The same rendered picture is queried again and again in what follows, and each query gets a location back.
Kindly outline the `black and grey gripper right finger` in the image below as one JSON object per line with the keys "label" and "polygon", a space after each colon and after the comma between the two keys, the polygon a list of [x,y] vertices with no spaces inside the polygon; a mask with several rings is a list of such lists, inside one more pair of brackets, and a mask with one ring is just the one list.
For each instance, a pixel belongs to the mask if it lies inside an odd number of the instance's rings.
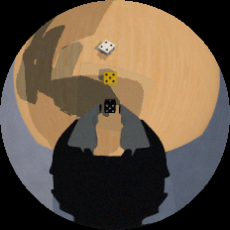
{"label": "black and grey gripper right finger", "polygon": [[164,177],[169,177],[166,151],[162,141],[151,127],[131,112],[124,105],[119,105],[121,114],[120,147],[132,150],[132,155],[143,156],[151,159],[162,169]]}

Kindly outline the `yellow die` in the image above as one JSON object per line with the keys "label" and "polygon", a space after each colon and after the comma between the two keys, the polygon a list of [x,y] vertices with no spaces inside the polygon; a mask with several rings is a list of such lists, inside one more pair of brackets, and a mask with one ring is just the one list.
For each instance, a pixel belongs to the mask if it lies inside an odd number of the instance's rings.
{"label": "yellow die", "polygon": [[104,84],[116,84],[117,83],[117,72],[116,71],[104,71],[103,72],[103,83]]}

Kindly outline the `tan square mat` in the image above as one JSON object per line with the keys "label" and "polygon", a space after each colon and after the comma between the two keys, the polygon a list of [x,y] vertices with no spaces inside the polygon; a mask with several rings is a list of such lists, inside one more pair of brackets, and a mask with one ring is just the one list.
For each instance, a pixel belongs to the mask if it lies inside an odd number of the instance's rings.
{"label": "tan square mat", "polygon": [[[103,84],[104,71],[117,71],[116,84]],[[140,116],[153,81],[134,72],[97,63],[82,62],[77,86],[77,119],[88,110],[101,104],[96,128],[121,132],[119,104]],[[116,113],[104,113],[105,99],[116,100]]]}

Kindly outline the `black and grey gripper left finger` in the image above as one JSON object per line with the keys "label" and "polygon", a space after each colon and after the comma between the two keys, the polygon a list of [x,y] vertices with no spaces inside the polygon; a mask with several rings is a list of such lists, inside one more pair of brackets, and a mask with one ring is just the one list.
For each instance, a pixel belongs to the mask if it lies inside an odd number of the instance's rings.
{"label": "black and grey gripper left finger", "polygon": [[94,155],[93,149],[96,149],[98,141],[95,126],[101,107],[101,104],[94,106],[80,118],[75,119],[60,135],[54,148],[50,174],[54,175],[57,164],[65,157],[83,154],[86,148]]}

